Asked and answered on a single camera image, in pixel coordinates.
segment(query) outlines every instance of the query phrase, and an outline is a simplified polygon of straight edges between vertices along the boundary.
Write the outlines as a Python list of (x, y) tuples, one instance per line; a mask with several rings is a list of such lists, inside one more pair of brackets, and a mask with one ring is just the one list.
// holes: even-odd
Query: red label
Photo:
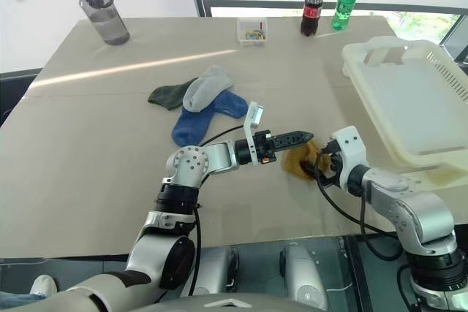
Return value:
[(322, 7), (304, 7), (304, 16), (307, 18), (319, 18)]

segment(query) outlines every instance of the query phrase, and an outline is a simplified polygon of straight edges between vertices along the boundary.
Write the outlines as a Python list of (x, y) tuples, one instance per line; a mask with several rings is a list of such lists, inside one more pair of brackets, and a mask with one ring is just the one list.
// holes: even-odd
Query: blue sock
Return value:
[(244, 99), (230, 91), (222, 91), (199, 113), (191, 113), (182, 107), (181, 117), (172, 131), (173, 140), (178, 146), (199, 145), (210, 126), (214, 113), (241, 118), (247, 113), (248, 108)]

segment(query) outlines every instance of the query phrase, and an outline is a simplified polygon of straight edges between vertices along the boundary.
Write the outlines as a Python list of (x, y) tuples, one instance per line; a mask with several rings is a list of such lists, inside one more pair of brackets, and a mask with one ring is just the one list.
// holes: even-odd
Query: dark green sock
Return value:
[(150, 94), (148, 102), (161, 105), (168, 110), (173, 110), (182, 105), (186, 90), (197, 78), (198, 77), (178, 85), (164, 85), (156, 88), (153, 93)]

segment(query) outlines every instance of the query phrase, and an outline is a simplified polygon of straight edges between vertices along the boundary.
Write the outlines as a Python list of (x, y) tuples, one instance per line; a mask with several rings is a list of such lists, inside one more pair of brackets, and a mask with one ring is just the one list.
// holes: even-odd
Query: gray sock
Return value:
[(210, 66), (194, 81), (184, 96), (184, 107), (192, 113), (199, 113), (207, 107), (223, 90), (233, 86), (225, 69)]
[(148, 102), (173, 110), (182, 105), (185, 92), (196, 79), (178, 85), (164, 85), (156, 88), (148, 97)]

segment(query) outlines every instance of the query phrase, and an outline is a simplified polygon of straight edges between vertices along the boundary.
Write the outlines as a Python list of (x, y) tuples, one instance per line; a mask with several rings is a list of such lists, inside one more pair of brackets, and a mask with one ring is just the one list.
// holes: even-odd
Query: gray water bottle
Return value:
[(130, 34), (118, 14), (114, 0), (80, 0), (79, 4), (104, 42), (120, 45), (129, 40)]

